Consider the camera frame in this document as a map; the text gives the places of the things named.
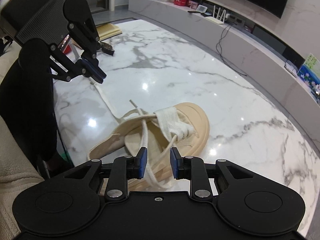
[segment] beige canvas shoe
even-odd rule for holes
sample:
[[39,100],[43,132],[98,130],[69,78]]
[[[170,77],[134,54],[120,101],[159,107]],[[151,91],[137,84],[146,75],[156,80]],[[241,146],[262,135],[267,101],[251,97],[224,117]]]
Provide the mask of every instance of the beige canvas shoe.
[[[101,96],[112,112],[109,102]],[[133,113],[139,115],[124,119]],[[181,156],[199,156],[209,137],[209,120],[205,112],[193,103],[181,103],[154,114],[136,107],[124,117],[115,117],[120,124],[106,140],[89,152],[88,159],[100,159],[122,147],[136,156],[141,147],[147,147],[148,163],[144,179],[130,180],[130,191],[144,190],[149,186],[160,189],[170,187],[159,183],[172,177],[170,148],[177,147]]]

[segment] black cable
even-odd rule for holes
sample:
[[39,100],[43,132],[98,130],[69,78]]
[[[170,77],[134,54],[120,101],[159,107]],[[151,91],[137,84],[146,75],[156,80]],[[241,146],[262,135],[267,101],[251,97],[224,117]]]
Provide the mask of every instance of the black cable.
[[239,75],[242,75],[242,76],[247,77],[248,75],[246,75],[246,74],[244,74],[244,73],[240,73],[239,71],[236,71],[233,67],[231,67],[231,66],[224,60],[224,57],[222,56],[221,41],[227,36],[227,34],[228,34],[229,30],[231,29],[231,27],[232,27],[232,25],[229,24],[227,27],[225,27],[225,28],[223,29],[223,31],[222,31],[222,33],[221,33],[221,36],[220,36],[220,40],[219,40],[219,42],[218,42],[217,45],[216,45],[216,50],[217,50],[217,52],[219,53],[220,58],[221,58],[221,60],[223,61],[223,63],[224,63],[225,65],[227,65],[229,68],[231,68],[234,72],[238,73]]

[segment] metal screw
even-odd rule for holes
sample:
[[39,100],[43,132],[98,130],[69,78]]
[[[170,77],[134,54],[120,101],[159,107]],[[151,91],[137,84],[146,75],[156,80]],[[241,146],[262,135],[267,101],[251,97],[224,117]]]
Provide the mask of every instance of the metal screw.
[[207,191],[205,189],[199,189],[195,192],[195,195],[197,197],[209,197],[210,196],[210,191]]
[[119,189],[112,189],[107,192],[109,197],[120,197],[122,195],[122,191]]

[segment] blue gripper pad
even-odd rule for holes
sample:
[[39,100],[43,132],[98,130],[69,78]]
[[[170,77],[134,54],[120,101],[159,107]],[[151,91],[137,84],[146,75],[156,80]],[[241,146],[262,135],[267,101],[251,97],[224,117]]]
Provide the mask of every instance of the blue gripper pad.
[[141,179],[143,178],[144,172],[146,171],[147,160],[148,160],[148,149],[145,148],[143,155],[141,157],[141,160],[140,160],[139,177]]
[[170,164],[171,164],[173,177],[176,179],[178,177],[178,162],[172,148],[170,149]]

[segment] red object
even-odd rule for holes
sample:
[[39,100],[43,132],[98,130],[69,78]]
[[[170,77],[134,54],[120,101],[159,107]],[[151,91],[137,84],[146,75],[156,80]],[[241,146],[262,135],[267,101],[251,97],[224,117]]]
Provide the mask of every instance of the red object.
[[174,4],[179,6],[187,6],[189,0],[174,0]]
[[70,52],[71,52],[71,47],[68,45],[63,53],[66,55],[66,54],[68,54]]

